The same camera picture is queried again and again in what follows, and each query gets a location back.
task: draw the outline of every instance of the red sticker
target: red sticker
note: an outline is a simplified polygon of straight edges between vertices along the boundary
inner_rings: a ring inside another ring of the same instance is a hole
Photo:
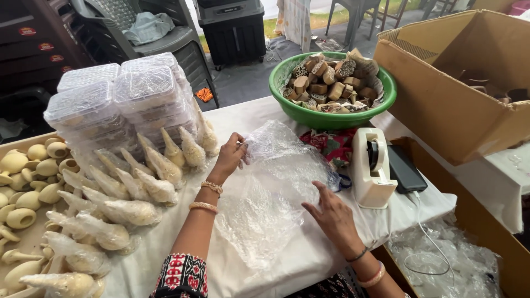
[[[74,69],[71,66],[63,66],[61,67],[61,70],[63,71],[63,73],[65,73],[65,72],[73,71]]]
[[[19,33],[24,35],[24,36],[33,36],[33,35],[37,34],[35,29],[33,29],[31,27],[22,27],[22,28],[19,29]]]
[[[43,42],[39,44],[39,49],[41,51],[51,51],[54,48],[54,46],[49,42]]]
[[[50,61],[51,62],[59,62],[59,61],[63,61],[65,58],[61,55],[53,55],[53,56],[50,56]]]

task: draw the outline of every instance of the red and white patterned sleeve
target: red and white patterned sleeve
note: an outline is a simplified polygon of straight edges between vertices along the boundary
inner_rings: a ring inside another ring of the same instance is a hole
[[[191,255],[169,255],[150,298],[207,298],[206,262]]]

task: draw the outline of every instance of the black wrist band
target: black wrist band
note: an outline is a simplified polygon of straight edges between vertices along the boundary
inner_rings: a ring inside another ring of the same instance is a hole
[[[348,260],[348,259],[346,259],[346,262],[348,262],[348,263],[352,263],[352,262],[357,261],[358,259],[362,258],[362,257],[364,256],[364,254],[365,254],[367,251],[368,251],[368,247],[365,246],[363,252],[361,252],[360,255],[356,256],[353,260]]]

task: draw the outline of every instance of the gold bangle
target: gold bangle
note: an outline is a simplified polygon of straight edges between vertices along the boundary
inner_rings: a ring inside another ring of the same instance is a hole
[[[201,187],[207,187],[213,191],[215,191],[216,193],[219,194],[219,196],[221,196],[221,194],[223,193],[223,185],[217,185],[217,184],[214,184],[214,183],[211,183],[211,182],[208,182],[208,181],[203,181],[201,184],[200,184]]]
[[[190,206],[188,206],[188,208],[190,210],[192,210],[193,208],[206,209],[206,210],[213,211],[216,215],[217,213],[219,213],[219,210],[217,210],[217,207],[215,207],[214,205],[210,205],[208,203],[203,203],[203,202],[193,202],[190,204]]]
[[[375,286],[381,280],[381,278],[383,278],[383,276],[385,275],[385,272],[386,272],[385,265],[381,261],[379,261],[379,271],[377,272],[377,274],[367,282],[362,282],[359,279],[357,279],[357,283],[363,288]]]

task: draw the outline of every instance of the white tablecloth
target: white tablecloth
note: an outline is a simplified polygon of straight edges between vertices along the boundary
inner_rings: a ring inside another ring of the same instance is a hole
[[[288,118],[273,97],[208,111],[205,116],[214,125],[221,143],[226,142],[232,132],[249,133],[269,119],[280,120],[298,135],[307,131],[307,128]],[[113,269],[106,277],[103,298],[148,297],[154,289],[162,261],[184,223],[188,205],[194,200],[206,175],[188,177],[179,204],[166,211],[158,226],[140,231],[143,239],[136,252],[130,256],[112,257]],[[440,193],[430,182],[428,185],[427,190],[421,193],[422,221],[446,214],[456,204],[456,196]],[[359,209],[349,190],[339,196],[354,210],[357,229],[368,246],[374,244],[375,248],[383,244],[391,232],[416,224],[417,210],[406,196],[393,195],[385,210]],[[306,213],[305,216],[304,225],[287,244],[273,269],[258,277],[214,228],[207,260],[209,297],[285,297],[344,268],[344,259],[310,215]]]
[[[414,138],[512,234],[523,231],[521,195],[530,194],[530,143],[453,166],[384,112],[372,119],[387,138]]]

